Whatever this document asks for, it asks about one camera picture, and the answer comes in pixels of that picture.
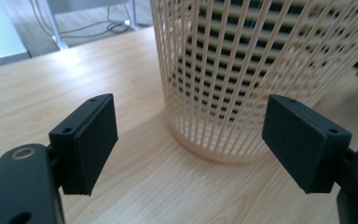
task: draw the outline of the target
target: wooden desk surface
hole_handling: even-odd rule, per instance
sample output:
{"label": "wooden desk surface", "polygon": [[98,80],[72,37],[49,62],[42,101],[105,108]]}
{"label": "wooden desk surface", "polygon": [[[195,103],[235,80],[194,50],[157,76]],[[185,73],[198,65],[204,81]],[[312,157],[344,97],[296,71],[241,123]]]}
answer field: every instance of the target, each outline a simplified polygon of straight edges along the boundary
{"label": "wooden desk surface", "polygon": [[[172,137],[152,28],[1,67],[0,156],[47,145],[62,119],[107,92],[119,140],[91,197],[62,196],[67,223],[338,223],[337,186],[306,195],[272,154],[216,164]],[[358,77],[343,76],[315,108],[358,147]]]}

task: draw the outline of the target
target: screw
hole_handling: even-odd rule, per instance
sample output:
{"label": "screw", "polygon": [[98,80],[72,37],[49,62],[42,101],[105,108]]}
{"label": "screw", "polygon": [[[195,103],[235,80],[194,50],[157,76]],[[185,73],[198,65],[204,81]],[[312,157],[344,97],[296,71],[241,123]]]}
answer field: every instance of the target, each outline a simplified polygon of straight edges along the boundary
{"label": "screw", "polygon": [[34,154],[33,147],[24,147],[24,148],[20,148],[19,150],[15,151],[13,154],[11,154],[11,158],[13,160],[22,160],[22,159],[32,156],[33,154]]}

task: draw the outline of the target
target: wooden table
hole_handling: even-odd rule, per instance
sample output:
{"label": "wooden table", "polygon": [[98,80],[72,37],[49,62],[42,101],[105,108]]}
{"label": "wooden table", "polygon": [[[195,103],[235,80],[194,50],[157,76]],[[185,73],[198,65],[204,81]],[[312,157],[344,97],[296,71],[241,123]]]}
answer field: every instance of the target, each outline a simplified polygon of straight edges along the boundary
{"label": "wooden table", "polygon": [[[90,197],[62,196],[67,223],[338,223],[337,186],[306,195],[272,154],[228,166],[172,137],[153,28],[0,67],[0,156],[48,145],[53,127],[107,92],[119,140]],[[358,77],[343,76],[315,108],[358,147]]]}

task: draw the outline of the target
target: black plastic bracket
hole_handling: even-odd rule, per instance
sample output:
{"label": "black plastic bracket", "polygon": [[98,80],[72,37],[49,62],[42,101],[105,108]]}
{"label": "black plastic bracket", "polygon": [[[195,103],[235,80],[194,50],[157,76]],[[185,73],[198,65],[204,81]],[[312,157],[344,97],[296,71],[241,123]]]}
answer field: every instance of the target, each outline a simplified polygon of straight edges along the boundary
{"label": "black plastic bracket", "polygon": [[0,223],[64,223],[61,197],[88,194],[117,141],[112,94],[86,101],[50,133],[0,159]]}
{"label": "black plastic bracket", "polygon": [[328,193],[336,182],[341,223],[358,223],[358,151],[351,133],[300,102],[270,95],[262,137],[306,193]]}

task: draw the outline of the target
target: wastebasket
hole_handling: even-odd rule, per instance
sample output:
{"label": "wastebasket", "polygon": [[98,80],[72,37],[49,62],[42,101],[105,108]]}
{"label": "wastebasket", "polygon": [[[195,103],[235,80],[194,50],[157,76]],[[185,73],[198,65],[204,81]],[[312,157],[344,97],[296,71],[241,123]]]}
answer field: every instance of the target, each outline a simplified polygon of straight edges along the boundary
{"label": "wastebasket", "polygon": [[167,120],[192,152],[244,163],[269,94],[313,106],[358,61],[358,1],[151,0]]}

